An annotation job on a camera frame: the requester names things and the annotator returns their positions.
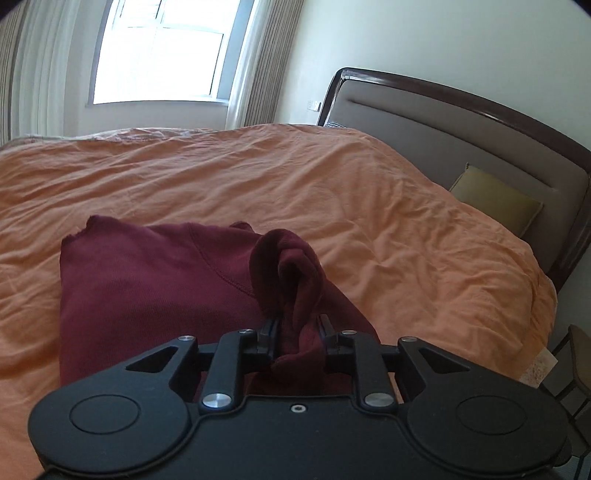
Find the windowsill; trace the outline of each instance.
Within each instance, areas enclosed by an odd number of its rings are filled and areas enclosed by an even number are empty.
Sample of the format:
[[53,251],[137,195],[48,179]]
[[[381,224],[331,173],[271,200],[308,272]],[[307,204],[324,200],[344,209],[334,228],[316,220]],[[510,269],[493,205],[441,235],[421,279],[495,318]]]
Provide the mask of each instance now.
[[228,100],[220,100],[220,99],[213,99],[209,97],[203,97],[203,99],[198,100],[131,100],[127,102],[109,102],[109,103],[87,103],[86,108],[100,108],[103,105],[145,105],[150,103],[152,105],[155,104],[166,104],[166,105],[191,105],[194,106],[207,104],[207,105],[219,105],[219,106],[228,106]]

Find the circular cover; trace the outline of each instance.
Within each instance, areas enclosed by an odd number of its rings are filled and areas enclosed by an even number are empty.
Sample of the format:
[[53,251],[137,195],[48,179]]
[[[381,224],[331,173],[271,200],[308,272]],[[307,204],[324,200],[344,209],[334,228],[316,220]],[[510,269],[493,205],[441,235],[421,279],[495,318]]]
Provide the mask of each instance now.
[[408,409],[411,434],[432,455],[464,471],[515,474],[551,463],[566,438],[561,408],[513,380],[486,380],[476,386],[463,373],[430,379]]
[[46,396],[29,417],[40,459],[100,474],[137,468],[169,451],[189,427],[187,407],[167,385],[142,380],[116,391],[81,380]]

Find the bed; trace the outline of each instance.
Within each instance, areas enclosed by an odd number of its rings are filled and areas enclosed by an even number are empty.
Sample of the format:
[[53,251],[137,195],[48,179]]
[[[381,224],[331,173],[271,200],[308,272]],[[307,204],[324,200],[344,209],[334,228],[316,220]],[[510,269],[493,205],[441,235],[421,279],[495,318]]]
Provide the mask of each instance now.
[[[466,163],[544,202],[525,241],[447,191]],[[553,327],[552,282],[560,288],[589,244],[590,166],[590,152],[518,112],[359,69],[337,73],[318,126],[10,142],[0,149],[3,478],[39,471],[26,420],[60,382],[60,243],[90,216],[292,230],[383,343],[420,336],[519,378]]]
[[591,152],[522,113],[437,83],[344,68],[318,125],[379,138],[445,189],[470,163],[543,201],[524,240],[558,290],[589,246]]

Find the window pane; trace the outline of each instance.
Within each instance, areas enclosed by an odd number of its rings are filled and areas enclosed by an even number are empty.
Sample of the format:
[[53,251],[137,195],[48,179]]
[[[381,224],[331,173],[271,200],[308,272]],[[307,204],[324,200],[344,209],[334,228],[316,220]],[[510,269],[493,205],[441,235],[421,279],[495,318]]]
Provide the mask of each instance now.
[[156,20],[161,0],[125,0],[120,19],[126,24],[146,24]]
[[216,96],[240,1],[113,1],[93,103]]
[[240,0],[167,0],[163,24],[230,33]]
[[210,95],[222,34],[161,28],[156,33],[146,100]]

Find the window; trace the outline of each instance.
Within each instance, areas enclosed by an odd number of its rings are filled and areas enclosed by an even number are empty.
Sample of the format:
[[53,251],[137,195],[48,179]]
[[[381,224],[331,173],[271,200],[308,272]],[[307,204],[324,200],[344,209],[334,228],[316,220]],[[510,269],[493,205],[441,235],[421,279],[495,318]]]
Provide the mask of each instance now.
[[113,0],[91,103],[228,99],[254,0]]

